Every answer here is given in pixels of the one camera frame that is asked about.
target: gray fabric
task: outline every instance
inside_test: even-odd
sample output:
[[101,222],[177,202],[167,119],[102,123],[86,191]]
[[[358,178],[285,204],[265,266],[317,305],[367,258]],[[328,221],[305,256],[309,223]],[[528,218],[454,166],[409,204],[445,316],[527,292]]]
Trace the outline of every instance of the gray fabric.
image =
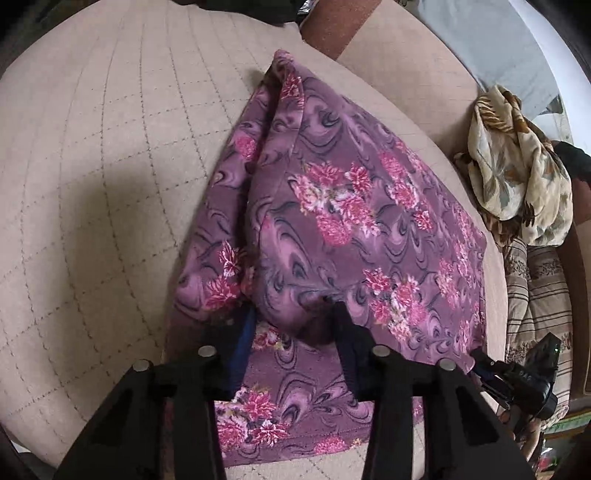
[[508,0],[397,0],[454,52],[480,87],[507,88],[534,118],[558,95],[540,46]]

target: fabric fold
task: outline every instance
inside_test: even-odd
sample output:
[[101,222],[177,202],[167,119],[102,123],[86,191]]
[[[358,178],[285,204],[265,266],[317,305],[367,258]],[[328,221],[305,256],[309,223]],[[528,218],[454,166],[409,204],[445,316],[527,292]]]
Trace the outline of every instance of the fabric fold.
[[372,404],[346,387],[330,301],[406,358],[469,370],[485,335],[485,247],[416,153],[276,52],[197,211],[168,318],[172,359],[238,302],[258,309],[243,388],[216,405],[225,465],[367,441]]

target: metal screw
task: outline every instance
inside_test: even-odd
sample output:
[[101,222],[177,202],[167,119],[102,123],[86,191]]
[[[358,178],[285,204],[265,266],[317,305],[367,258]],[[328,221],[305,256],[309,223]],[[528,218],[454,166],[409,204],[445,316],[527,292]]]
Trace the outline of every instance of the metal screw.
[[133,364],[133,367],[136,372],[145,372],[148,368],[150,368],[150,362],[142,358],[140,360],[136,360]]
[[385,345],[376,345],[371,349],[375,356],[385,357],[390,354],[390,348]]
[[209,358],[210,356],[214,356],[217,353],[217,350],[213,345],[203,345],[199,350],[197,350],[197,353],[199,356]]
[[448,372],[453,372],[456,369],[456,363],[451,358],[442,358],[439,360],[439,366]]

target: crumpled cloth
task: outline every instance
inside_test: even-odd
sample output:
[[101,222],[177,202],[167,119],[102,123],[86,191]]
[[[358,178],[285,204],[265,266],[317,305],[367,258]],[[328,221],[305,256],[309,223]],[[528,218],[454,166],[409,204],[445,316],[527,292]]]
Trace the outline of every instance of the crumpled cloth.
[[287,52],[243,111],[187,240],[168,359],[238,302],[260,313],[243,386],[216,403],[226,466],[367,441],[373,405],[347,389],[327,299],[407,359],[468,371],[484,342],[485,237],[416,153]]
[[551,142],[496,85],[474,106],[469,155],[456,156],[495,241],[561,245],[573,220],[570,177]]

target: white wall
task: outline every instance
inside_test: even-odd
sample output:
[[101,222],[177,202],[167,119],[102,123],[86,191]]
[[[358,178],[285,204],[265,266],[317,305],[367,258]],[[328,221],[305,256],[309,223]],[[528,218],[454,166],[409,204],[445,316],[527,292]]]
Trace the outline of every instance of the white wall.
[[509,0],[540,45],[569,117],[573,144],[591,154],[591,83],[550,23],[525,0]]

